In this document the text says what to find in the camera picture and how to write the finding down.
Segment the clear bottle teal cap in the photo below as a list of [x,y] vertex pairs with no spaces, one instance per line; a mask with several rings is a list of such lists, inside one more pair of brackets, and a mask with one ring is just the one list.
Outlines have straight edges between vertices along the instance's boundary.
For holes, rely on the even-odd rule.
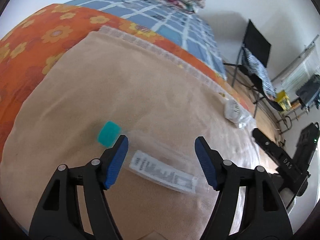
[[195,155],[180,153],[142,131],[126,131],[108,121],[100,130],[98,141],[110,148],[120,135],[129,140],[123,167],[130,172],[181,193],[201,197],[213,193]]

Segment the yellow box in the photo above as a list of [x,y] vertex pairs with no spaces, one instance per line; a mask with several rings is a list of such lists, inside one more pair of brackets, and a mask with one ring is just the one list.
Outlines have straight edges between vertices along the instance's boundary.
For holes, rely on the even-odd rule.
[[279,93],[277,93],[276,102],[284,111],[290,110],[292,107],[290,99],[285,90],[281,90]]

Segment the dark hanging jacket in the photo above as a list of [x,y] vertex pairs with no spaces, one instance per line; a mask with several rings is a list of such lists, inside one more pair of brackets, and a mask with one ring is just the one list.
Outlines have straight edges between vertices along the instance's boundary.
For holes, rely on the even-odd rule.
[[309,108],[312,103],[319,109],[319,87],[320,79],[314,74],[299,90],[296,91],[302,108]]

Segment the striped white green towel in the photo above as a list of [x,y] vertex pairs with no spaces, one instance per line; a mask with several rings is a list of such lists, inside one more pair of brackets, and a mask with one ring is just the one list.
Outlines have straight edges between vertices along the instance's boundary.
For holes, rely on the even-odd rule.
[[281,78],[281,87],[289,97],[294,97],[313,74],[319,74],[319,56],[313,45],[299,58],[289,72]]

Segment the checkered chair cushion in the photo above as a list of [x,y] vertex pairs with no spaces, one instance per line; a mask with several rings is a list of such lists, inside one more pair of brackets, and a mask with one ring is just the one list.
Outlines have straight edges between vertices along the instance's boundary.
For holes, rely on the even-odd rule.
[[269,99],[275,99],[276,91],[264,65],[250,52],[249,49],[243,47],[242,50],[242,65],[248,70],[249,76],[257,76],[262,82],[263,92]]

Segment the black folding chair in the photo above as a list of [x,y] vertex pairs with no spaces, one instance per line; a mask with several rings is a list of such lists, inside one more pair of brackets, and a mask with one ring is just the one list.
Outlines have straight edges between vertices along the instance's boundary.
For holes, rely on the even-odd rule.
[[[248,21],[244,38],[236,59],[236,63],[225,63],[226,66],[234,67],[232,75],[233,87],[236,82],[255,92],[254,104],[266,99],[273,109],[282,112],[283,108],[276,102],[276,91],[267,72],[267,63],[270,57],[271,44],[256,28],[251,20]],[[248,86],[237,79],[238,72],[244,74],[251,81]]]

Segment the beige blanket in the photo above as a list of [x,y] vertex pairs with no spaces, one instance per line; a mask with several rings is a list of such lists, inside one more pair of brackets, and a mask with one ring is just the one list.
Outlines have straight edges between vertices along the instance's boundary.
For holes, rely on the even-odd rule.
[[4,145],[1,198],[29,229],[56,168],[101,156],[97,136],[108,121],[192,159],[194,141],[203,136],[240,167],[272,170],[251,129],[225,119],[227,98],[160,53],[93,31],[59,59],[22,104]]

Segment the orange floral bedsheet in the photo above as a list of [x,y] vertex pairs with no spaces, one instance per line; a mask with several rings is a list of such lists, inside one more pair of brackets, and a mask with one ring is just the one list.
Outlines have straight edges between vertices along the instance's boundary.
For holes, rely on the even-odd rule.
[[1,148],[13,128],[23,103],[54,64],[90,32],[103,25],[129,35],[130,41],[146,42],[190,64],[219,85],[245,110],[250,106],[227,81],[186,49],[140,23],[84,6],[52,4],[28,16],[1,39]]

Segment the blue checkered mattress cover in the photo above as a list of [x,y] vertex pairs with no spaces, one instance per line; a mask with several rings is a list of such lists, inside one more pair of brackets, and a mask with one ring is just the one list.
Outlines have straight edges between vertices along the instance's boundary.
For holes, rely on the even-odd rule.
[[71,0],[66,3],[106,12],[151,29],[227,79],[212,28],[197,14],[186,14],[156,0]]

